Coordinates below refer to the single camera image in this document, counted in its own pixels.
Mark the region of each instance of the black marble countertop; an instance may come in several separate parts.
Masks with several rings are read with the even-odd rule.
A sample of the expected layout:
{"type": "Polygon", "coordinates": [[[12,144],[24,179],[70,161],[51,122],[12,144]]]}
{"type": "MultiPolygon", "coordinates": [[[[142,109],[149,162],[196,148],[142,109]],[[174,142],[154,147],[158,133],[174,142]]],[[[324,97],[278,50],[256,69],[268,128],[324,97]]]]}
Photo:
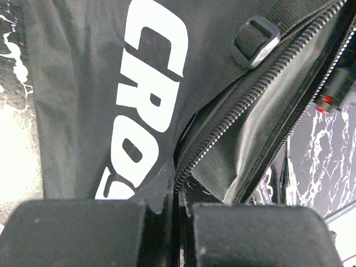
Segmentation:
{"type": "MultiPolygon", "coordinates": [[[[0,227],[19,203],[43,197],[35,90],[22,10],[0,0],[0,227]]],[[[355,114],[353,106],[323,115],[310,105],[291,137],[297,203],[321,216],[356,200],[355,114]]]]}

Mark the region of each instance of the plastic buckle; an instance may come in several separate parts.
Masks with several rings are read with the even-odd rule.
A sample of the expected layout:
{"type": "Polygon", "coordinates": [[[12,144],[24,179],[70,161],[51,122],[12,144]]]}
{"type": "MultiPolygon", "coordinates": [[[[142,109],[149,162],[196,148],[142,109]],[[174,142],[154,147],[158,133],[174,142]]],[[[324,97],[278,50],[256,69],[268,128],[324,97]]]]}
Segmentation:
{"type": "Polygon", "coordinates": [[[257,67],[269,55],[269,53],[272,52],[281,39],[279,28],[264,17],[253,16],[249,18],[239,29],[239,33],[248,24],[252,24],[270,38],[255,52],[251,59],[246,58],[241,50],[235,45],[235,42],[233,42],[233,57],[235,61],[245,70],[251,70],[257,67]]]}

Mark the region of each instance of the zipper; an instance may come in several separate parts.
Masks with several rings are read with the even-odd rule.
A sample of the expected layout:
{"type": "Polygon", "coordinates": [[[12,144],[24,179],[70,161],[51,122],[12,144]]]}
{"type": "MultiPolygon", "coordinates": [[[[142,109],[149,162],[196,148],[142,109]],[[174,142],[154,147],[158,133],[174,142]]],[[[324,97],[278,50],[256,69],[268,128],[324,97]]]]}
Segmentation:
{"type": "MultiPolygon", "coordinates": [[[[349,33],[347,34],[347,36],[345,37],[344,41],[342,42],[339,51],[337,52],[337,56],[336,58],[333,60],[332,64],[330,65],[327,74],[324,76],[322,82],[320,83],[320,85],[318,86],[318,89],[316,90],[316,92],[314,93],[313,97],[311,98],[309,104],[307,105],[307,107],[305,108],[305,110],[301,113],[301,115],[299,116],[299,118],[297,119],[297,121],[295,122],[295,124],[293,125],[293,127],[291,128],[291,130],[288,132],[288,134],[286,135],[286,137],[283,139],[283,141],[280,143],[280,145],[278,146],[278,149],[276,150],[277,153],[275,153],[275,156],[272,158],[272,160],[269,162],[267,168],[264,171],[264,174],[261,178],[261,180],[258,182],[256,189],[253,191],[253,193],[257,190],[258,186],[261,185],[261,183],[264,181],[267,171],[269,168],[271,168],[272,164],[274,163],[275,159],[277,158],[278,154],[280,153],[282,147],[284,146],[284,144],[287,142],[288,138],[290,137],[290,135],[293,133],[294,129],[297,127],[298,123],[300,122],[300,120],[303,118],[303,116],[306,113],[306,110],[309,108],[310,104],[313,103],[313,101],[315,100],[315,98],[318,96],[319,92],[323,89],[326,81],[328,80],[329,76],[332,74],[336,64],[338,63],[339,59],[341,58],[341,56],[343,55],[344,51],[347,49],[348,44],[350,43],[351,39],[353,38],[353,36],[356,33],[356,23],[351,27],[351,30],[349,31],[349,33]]],[[[251,197],[253,195],[253,193],[251,194],[251,196],[249,196],[246,200],[246,202],[249,202],[251,200],[251,197]]]]}
{"type": "MultiPolygon", "coordinates": [[[[281,74],[289,63],[297,56],[297,54],[304,48],[304,46],[321,30],[321,28],[344,6],[347,0],[340,0],[330,6],[325,12],[318,16],[315,21],[293,42],[293,44],[286,50],[286,52],[277,60],[273,67],[263,75],[259,82],[235,105],[235,107],[228,112],[228,114],[220,122],[220,125],[209,135],[209,137],[202,143],[194,156],[184,165],[180,171],[177,179],[175,180],[175,192],[178,192],[185,180],[191,175],[191,170],[199,163],[199,161],[209,152],[209,150],[218,142],[220,137],[235,123],[235,121],[257,100],[257,98],[264,93],[264,91],[272,84],[272,82],[281,74]]],[[[313,99],[317,96],[322,86],[318,87],[317,92],[314,94],[313,99]]],[[[276,156],[268,164],[269,167],[273,164],[276,156]]]]}

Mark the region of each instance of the strap buckle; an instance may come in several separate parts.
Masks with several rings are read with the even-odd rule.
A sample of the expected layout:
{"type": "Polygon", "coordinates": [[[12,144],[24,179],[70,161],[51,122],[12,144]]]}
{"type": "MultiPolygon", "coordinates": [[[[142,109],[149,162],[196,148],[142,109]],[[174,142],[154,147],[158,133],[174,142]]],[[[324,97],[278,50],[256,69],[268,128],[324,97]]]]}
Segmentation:
{"type": "Polygon", "coordinates": [[[233,58],[234,60],[245,70],[251,70],[257,67],[269,54],[272,50],[278,45],[281,39],[281,34],[279,28],[261,16],[253,16],[249,18],[244,25],[239,29],[234,42],[233,42],[233,58]],[[258,49],[254,52],[251,58],[248,58],[242,50],[236,45],[236,39],[240,37],[247,26],[252,25],[258,29],[261,35],[267,36],[269,38],[266,42],[261,45],[257,44],[258,49]]]}

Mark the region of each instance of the black bag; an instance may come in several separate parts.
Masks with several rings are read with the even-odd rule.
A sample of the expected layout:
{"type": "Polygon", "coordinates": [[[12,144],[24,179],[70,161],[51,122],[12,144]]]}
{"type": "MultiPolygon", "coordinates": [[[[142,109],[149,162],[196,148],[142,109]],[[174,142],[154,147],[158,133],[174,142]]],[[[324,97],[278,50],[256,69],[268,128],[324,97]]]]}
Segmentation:
{"type": "Polygon", "coordinates": [[[354,0],[28,0],[44,194],[158,177],[247,201],[354,34],[354,0]]]}

